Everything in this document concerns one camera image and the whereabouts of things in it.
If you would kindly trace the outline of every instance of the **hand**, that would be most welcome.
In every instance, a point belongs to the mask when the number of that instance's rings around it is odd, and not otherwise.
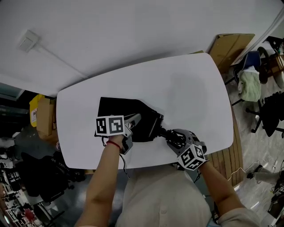
[[[120,148],[122,148],[122,140],[124,136],[123,135],[116,135],[116,136],[111,136],[108,138],[108,140],[113,141],[114,143],[118,144]]]

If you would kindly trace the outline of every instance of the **red bracelet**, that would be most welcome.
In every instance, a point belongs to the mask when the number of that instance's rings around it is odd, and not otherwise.
[[[113,144],[115,146],[117,146],[119,148],[119,150],[121,150],[120,146],[117,143],[114,143],[113,141],[107,141],[106,144]]]

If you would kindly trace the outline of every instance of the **yellow container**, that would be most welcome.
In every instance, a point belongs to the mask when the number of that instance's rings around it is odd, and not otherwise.
[[[30,101],[30,120],[32,127],[36,127],[36,111],[40,99],[44,97],[43,94],[38,94]]]

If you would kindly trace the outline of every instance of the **white table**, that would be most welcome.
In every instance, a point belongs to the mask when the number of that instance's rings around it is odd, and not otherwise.
[[[103,151],[94,137],[101,97],[139,99],[164,115],[165,129],[188,129],[207,145],[207,153],[233,143],[231,105],[210,55],[192,54],[149,61],[96,76],[57,96],[58,136],[66,165],[96,169]],[[176,154],[158,137],[134,143],[127,168],[176,162]]]

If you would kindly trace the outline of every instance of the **wall switch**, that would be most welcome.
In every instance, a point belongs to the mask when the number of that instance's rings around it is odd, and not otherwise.
[[[19,49],[28,53],[38,41],[39,36],[30,30],[27,30],[20,41]]]

